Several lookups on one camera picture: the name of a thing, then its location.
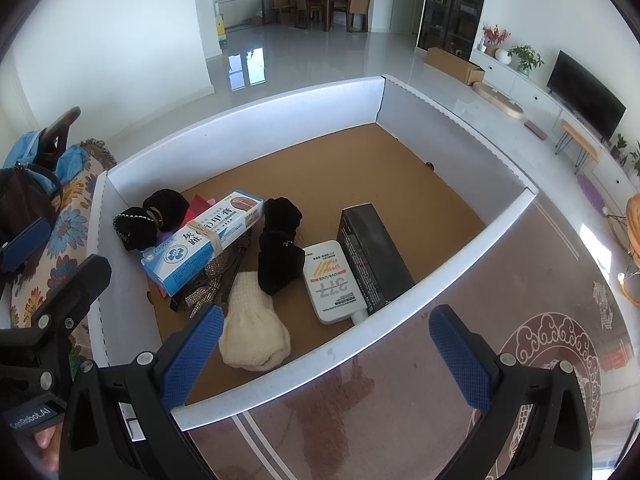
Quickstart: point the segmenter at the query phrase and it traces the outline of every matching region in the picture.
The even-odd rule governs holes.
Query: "floral fabric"
[[[12,326],[31,326],[31,316],[47,294],[60,286],[86,258],[89,212],[96,180],[103,171],[102,164],[93,156],[88,156],[82,171],[63,188],[60,216],[34,275],[30,278],[20,276],[12,288]],[[76,326],[70,339],[71,361],[80,362],[92,357],[86,319]]]

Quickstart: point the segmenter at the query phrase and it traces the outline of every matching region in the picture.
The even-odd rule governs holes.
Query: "blue logo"
[[[187,247],[185,247],[184,245],[171,246],[164,253],[164,260],[168,264],[176,264],[185,258],[185,256],[187,255],[187,252],[188,252]]]

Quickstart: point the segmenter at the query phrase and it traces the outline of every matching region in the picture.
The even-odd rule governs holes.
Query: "metal screw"
[[[500,354],[500,362],[505,366],[513,366],[516,364],[516,358],[511,354]]]
[[[43,316],[38,320],[38,327],[44,329],[49,324],[49,314],[43,314]]]
[[[569,361],[560,361],[560,369],[565,374],[570,374],[571,372],[574,371],[574,367]]]
[[[93,368],[93,367],[94,367],[94,364],[93,364],[91,361],[87,360],[87,361],[82,361],[82,362],[80,363],[80,366],[78,367],[78,369],[79,369],[83,374],[85,374],[85,373],[87,373],[89,370],[91,370],[91,368]]]
[[[43,372],[40,376],[40,387],[47,391],[51,387],[51,383],[53,382],[53,378],[51,377],[50,372]]]
[[[154,355],[151,352],[142,352],[137,358],[136,362],[139,365],[148,365],[151,361],[154,360]]]

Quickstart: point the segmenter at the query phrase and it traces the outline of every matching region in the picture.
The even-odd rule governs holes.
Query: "blue cloth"
[[[4,160],[4,166],[2,168],[12,168],[16,162],[28,163],[33,162],[38,153],[38,132],[29,132],[20,137],[9,151],[9,154]],[[56,177],[59,178],[60,184],[63,186],[71,182],[71,179],[75,177],[84,166],[87,161],[88,155],[77,144],[70,146],[66,149],[58,159],[56,165]],[[50,181],[44,175],[30,171],[31,176],[38,181],[44,191],[51,196],[56,190],[55,184]]]

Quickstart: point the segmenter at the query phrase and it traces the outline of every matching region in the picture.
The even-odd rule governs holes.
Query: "dining chair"
[[[371,0],[347,0],[345,7],[334,4],[334,12],[344,12],[347,17],[347,32],[354,32],[353,18],[356,14],[362,15],[362,30],[358,32],[369,31],[369,4]]]
[[[307,28],[309,25],[309,14],[312,12],[322,13],[324,7],[320,4],[310,3],[309,0],[296,0],[296,27]],[[300,17],[304,18],[304,27],[300,27]]]
[[[291,0],[272,0],[273,1],[273,10],[275,10],[275,12],[277,14],[280,14],[282,12],[293,12],[295,6],[292,5]]]

